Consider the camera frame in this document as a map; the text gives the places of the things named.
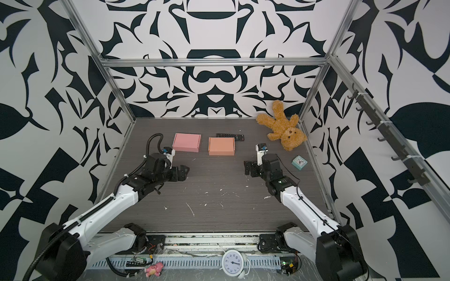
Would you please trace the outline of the pink paper box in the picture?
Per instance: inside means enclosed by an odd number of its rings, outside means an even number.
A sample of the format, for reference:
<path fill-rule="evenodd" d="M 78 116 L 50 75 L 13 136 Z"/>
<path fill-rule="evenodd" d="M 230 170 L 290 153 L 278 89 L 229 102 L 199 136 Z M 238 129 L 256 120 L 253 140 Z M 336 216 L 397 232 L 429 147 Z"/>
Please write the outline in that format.
<path fill-rule="evenodd" d="M 172 148 L 180 152 L 196 152 L 200 151 L 201 134 L 192 133 L 176 133 Z"/>

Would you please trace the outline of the black tv remote control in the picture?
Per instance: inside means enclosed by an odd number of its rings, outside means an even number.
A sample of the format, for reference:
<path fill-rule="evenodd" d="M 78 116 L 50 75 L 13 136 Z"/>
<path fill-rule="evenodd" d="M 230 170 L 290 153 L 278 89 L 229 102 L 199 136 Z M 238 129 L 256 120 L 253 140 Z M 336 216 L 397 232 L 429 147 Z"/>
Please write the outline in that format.
<path fill-rule="evenodd" d="M 233 138 L 235 141 L 244 141 L 244 135 L 242 134 L 232 134 L 232 133 L 217 133 L 217 138 Z"/>

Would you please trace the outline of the peach paper box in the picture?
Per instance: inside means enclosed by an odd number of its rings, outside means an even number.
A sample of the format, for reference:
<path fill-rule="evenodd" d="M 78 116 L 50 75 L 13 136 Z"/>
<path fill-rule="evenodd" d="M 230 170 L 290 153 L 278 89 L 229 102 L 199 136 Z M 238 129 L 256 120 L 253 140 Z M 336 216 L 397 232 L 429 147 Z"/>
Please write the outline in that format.
<path fill-rule="evenodd" d="M 235 150 L 234 138 L 209 138 L 210 156 L 234 156 Z"/>

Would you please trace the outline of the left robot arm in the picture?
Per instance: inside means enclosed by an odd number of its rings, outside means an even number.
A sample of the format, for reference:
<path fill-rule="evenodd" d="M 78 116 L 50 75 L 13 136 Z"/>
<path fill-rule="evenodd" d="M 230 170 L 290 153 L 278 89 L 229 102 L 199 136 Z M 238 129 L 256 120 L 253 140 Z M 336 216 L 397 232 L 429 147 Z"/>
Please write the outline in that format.
<path fill-rule="evenodd" d="M 98 204 L 62 225 L 51 224 L 41 234 L 34 260 L 23 279 L 29 281 L 34 271 L 48 281 L 76 281 L 96 262 L 118 252 L 141 252 L 146 231 L 128 224 L 103 238 L 95 236 L 123 211 L 152 192 L 160 192 L 166 182 L 185 181 L 189 167 L 172 164 L 175 150 L 157 146 L 156 153 L 145 152 L 143 162 L 125 174 L 114 191 Z"/>

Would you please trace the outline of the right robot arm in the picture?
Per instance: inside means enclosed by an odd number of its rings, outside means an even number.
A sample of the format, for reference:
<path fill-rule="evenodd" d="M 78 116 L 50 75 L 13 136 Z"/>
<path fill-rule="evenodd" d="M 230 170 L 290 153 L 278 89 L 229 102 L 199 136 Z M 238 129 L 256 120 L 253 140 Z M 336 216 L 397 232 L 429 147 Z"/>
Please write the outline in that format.
<path fill-rule="evenodd" d="M 293 224 L 277 231 L 280 251 L 299 252 L 312 261 L 324 281 L 353 281 L 369 277 L 356 231 L 342 226 L 314 205 L 301 191 L 300 184 L 283 174 L 276 154 L 244 162 L 244 173 L 262 178 L 269 194 L 301 221 L 307 232 Z"/>

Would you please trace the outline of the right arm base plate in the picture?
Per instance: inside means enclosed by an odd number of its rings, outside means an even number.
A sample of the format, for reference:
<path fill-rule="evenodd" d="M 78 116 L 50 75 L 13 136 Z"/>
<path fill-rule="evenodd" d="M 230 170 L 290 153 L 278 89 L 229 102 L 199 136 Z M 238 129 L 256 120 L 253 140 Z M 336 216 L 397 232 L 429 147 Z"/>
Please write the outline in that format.
<path fill-rule="evenodd" d="M 301 252 L 301 247 L 308 247 L 311 242 L 310 236 L 294 232 L 261 234 L 259 239 L 257 249 L 264 254 L 279 252 L 295 254 Z"/>

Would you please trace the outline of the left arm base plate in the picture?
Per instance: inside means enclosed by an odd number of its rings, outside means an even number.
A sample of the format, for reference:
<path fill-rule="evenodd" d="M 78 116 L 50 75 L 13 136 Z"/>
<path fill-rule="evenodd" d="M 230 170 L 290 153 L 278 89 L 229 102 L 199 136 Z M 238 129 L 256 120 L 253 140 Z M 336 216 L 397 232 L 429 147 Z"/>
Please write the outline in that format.
<path fill-rule="evenodd" d="M 146 235 L 136 237 L 131 248 L 133 254 L 160 254 L 165 248 L 165 235 Z"/>

